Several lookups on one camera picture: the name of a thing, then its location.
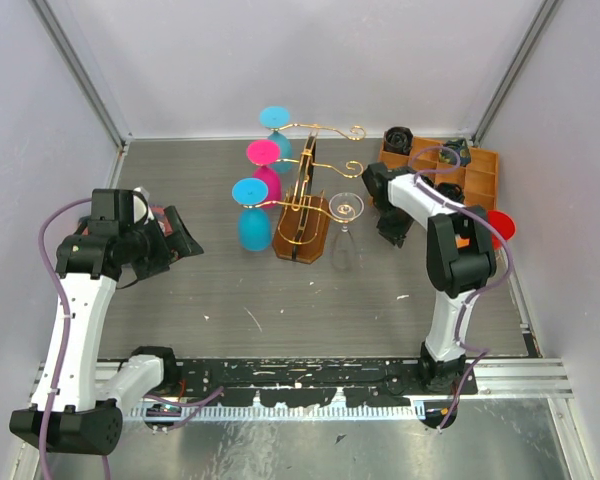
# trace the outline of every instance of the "robotic arm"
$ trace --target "robotic arm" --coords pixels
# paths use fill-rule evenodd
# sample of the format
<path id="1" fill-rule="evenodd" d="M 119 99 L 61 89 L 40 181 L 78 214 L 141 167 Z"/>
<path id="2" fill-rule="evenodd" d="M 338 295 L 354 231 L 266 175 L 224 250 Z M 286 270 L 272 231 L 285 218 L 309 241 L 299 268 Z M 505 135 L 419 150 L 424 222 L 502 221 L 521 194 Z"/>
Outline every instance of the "robotic arm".
<path id="1" fill-rule="evenodd" d="M 108 455 L 118 443 L 123 415 L 147 392 L 169 391 L 180 379 L 173 350 L 140 347 L 111 380 L 95 387 L 102 327 L 122 266 L 130 264 L 142 281 L 169 270 L 180 258 L 203 253 L 175 207 L 165 208 L 164 214 L 163 232 L 140 192 L 94 190 L 88 235 L 78 231 L 58 247 L 56 272 L 70 302 L 71 328 L 49 420 L 50 452 Z M 12 433 L 33 446 L 39 442 L 63 331 L 59 301 L 31 407 L 14 411 L 9 424 Z"/>
<path id="2" fill-rule="evenodd" d="M 436 192 L 428 178 L 415 174 L 409 167 L 389 170 L 385 164 L 375 163 L 367 167 L 362 178 L 381 212 L 378 229 L 383 237 L 401 247 L 414 221 L 427 230 L 427 273 L 437 292 L 431 331 L 422 344 L 418 370 L 424 385 L 448 385 L 464 372 L 466 352 L 461 343 L 477 300 L 475 296 L 467 303 L 467 297 L 496 273 L 496 261 L 487 229 L 447 205 L 467 208 L 485 220 L 486 211 L 452 202 Z M 429 194 L 423 191 L 424 185 Z M 457 237 L 468 244 L 458 247 Z M 463 304 L 466 312 L 456 332 Z"/>

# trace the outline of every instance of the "floor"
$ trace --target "floor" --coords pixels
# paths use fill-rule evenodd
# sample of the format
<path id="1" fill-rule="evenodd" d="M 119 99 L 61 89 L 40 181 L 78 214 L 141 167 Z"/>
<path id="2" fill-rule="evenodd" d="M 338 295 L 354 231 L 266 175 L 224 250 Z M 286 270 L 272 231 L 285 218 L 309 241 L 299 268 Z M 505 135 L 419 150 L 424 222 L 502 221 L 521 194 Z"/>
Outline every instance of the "floor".
<path id="1" fill-rule="evenodd" d="M 151 203 L 176 205 L 205 253 L 117 292 L 99 356 L 124 357 L 139 345 L 171 346 L 179 357 L 417 356 L 434 305 L 424 230 L 414 226 L 404 247 L 393 247 L 378 235 L 378 215 L 368 207 L 351 226 L 358 258 L 346 272 L 331 262 L 333 223 L 325 252 L 312 265 L 279 260 L 271 249 L 247 252 L 238 242 L 241 207 L 231 188 L 254 169 L 244 153 L 248 143 L 131 145 L 119 185 L 142 185 Z M 296 153 L 301 145 L 294 141 Z M 379 147 L 379 140 L 321 139 L 317 159 L 340 168 L 348 160 L 367 164 Z M 292 177 L 282 176 L 283 188 Z M 366 198 L 361 179 L 316 168 L 313 191 L 321 189 L 327 198 L 342 191 Z M 274 225 L 278 214 L 269 213 Z M 506 286 L 478 300 L 468 340 L 493 355 L 526 353 Z"/>
<path id="2" fill-rule="evenodd" d="M 110 455 L 112 478 L 182 480 L 570 478 L 546 400 L 468 400 L 442 434 L 419 421 L 140 420 Z M 99 457 L 51 456 L 57 480 L 103 478 Z"/>

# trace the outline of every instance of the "red cup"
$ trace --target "red cup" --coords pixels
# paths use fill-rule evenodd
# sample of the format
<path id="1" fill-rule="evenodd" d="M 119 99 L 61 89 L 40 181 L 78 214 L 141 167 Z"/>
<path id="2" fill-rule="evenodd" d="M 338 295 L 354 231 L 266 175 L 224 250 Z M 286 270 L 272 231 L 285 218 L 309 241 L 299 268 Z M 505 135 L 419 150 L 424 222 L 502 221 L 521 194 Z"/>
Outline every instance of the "red cup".
<path id="1" fill-rule="evenodd" d="M 516 224 L 513 219 L 500 210 L 489 210 L 487 212 L 487 220 L 493 228 L 495 228 L 505 240 L 509 240 L 516 233 Z M 497 250 L 502 245 L 495 235 L 491 235 L 491 241 L 493 242 L 493 249 Z"/>

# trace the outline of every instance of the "scratch on table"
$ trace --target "scratch on table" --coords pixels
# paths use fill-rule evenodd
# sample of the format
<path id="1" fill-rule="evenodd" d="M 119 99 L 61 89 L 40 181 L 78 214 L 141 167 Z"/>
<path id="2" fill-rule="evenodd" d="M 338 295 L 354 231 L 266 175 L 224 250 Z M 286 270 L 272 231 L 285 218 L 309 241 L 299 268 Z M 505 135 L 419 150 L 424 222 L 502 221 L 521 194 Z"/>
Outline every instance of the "scratch on table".
<path id="1" fill-rule="evenodd" d="M 256 325 L 258 325 L 258 330 L 260 330 L 260 333 L 262 333 L 262 327 L 258 323 L 258 320 L 256 320 L 256 317 L 253 316 L 253 313 L 251 313 L 247 307 L 242 307 L 242 308 L 244 308 L 245 312 L 247 312 L 249 314 L 249 316 L 251 318 L 253 318 L 253 321 L 256 322 Z"/>

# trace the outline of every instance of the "wall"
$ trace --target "wall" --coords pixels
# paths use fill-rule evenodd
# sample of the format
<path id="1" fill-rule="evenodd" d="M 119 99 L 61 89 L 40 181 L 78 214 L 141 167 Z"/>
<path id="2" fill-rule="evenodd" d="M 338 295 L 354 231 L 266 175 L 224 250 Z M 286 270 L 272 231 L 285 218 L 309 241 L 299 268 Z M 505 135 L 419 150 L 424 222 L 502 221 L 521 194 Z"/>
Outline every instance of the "wall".
<path id="1" fill-rule="evenodd" d="M 600 467 L 600 0 L 564 2 L 484 142 L 547 354 L 564 358 Z"/>
<path id="2" fill-rule="evenodd" d="M 0 0 L 0 478 L 49 345 L 55 294 L 37 254 L 44 218 L 103 186 L 116 151 L 28 2 Z M 79 212 L 48 235 L 54 250 Z"/>
<path id="3" fill-rule="evenodd" d="M 136 138 L 296 122 L 473 132 L 540 0 L 52 0 Z"/>

